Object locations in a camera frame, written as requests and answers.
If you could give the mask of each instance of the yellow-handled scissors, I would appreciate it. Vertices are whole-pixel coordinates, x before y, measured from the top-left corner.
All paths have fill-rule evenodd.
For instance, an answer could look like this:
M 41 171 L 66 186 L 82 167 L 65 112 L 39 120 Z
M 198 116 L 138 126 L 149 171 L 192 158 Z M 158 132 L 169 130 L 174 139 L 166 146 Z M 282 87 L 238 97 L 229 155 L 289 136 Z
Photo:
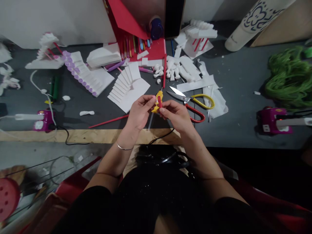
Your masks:
M 191 110 L 192 112 L 198 114 L 200 117 L 201 117 L 201 120 L 195 120 L 191 117 L 191 121 L 194 122 L 194 123 L 201 123 L 205 120 L 205 115 L 203 113 L 201 113 L 200 111 L 196 110 L 195 108 L 191 107 L 189 104 L 187 104 L 188 101 L 190 100 L 193 100 L 194 102 L 196 102 L 198 105 L 202 106 L 203 108 L 207 109 L 207 110 L 210 110 L 212 108 L 214 108 L 214 100 L 206 95 L 206 94 L 196 94 L 196 95 L 193 95 L 193 96 L 190 96 L 190 97 L 186 97 L 181 91 L 177 90 L 176 88 L 173 88 L 170 86 L 170 88 L 175 92 L 175 93 L 172 93 L 172 92 L 168 92 L 171 96 L 181 100 L 181 101 L 184 101 L 184 105 L 186 106 L 186 108 L 188 108 L 189 110 Z M 196 98 L 197 97 L 205 97 L 207 99 L 210 100 L 211 102 L 211 107 L 208 107 L 206 106 L 205 104 L 203 104 L 202 102 L 200 102 L 199 100 L 197 100 Z

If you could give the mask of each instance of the scissor blade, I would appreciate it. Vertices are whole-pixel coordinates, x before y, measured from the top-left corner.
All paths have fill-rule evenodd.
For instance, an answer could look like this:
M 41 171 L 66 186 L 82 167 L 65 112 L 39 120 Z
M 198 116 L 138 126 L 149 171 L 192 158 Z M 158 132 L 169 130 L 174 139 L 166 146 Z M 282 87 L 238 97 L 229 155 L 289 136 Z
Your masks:
M 173 96 L 174 98 L 179 99 L 179 100 L 184 101 L 184 102 L 188 102 L 188 101 L 190 100 L 189 97 L 181 96 L 181 95 L 175 94 L 175 93 L 173 93 L 173 92 L 167 91 L 167 93 L 169 93 L 169 94 L 170 94 L 171 96 Z
M 181 91 L 179 91 L 179 90 L 177 90 L 176 88 L 174 88 L 174 87 L 171 87 L 171 86 L 169 86 L 176 94 L 178 94 L 178 95 L 181 95 L 181 96 L 184 96 L 185 97 L 185 95 L 181 92 Z

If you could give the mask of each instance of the white vase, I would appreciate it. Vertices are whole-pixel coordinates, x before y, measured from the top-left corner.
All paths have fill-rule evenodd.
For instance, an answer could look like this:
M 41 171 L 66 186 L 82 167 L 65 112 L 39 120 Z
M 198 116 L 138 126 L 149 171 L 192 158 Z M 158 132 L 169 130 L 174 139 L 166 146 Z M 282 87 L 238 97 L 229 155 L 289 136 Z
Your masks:
M 259 0 L 225 42 L 229 51 L 240 50 L 296 0 Z

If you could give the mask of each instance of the person's right hand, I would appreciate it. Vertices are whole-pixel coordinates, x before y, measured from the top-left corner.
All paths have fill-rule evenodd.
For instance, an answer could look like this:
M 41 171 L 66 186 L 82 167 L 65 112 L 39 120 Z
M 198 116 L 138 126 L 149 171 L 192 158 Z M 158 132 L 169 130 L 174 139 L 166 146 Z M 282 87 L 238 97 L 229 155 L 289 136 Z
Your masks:
M 167 118 L 170 119 L 173 127 L 179 133 L 192 131 L 194 129 L 189 112 L 185 106 L 174 100 L 168 100 L 162 104 L 162 108 L 159 108 L 157 112 L 160 113 L 160 117 L 164 120 Z

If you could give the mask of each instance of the blue flower pattern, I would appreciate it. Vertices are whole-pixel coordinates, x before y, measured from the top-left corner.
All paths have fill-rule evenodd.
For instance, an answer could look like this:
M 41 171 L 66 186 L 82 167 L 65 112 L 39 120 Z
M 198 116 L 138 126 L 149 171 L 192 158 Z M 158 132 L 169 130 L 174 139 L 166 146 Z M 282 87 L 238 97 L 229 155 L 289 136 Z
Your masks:
M 251 31 L 262 31 L 273 19 L 278 17 L 281 10 L 267 8 L 266 2 L 259 0 L 250 12 L 244 17 L 244 27 Z

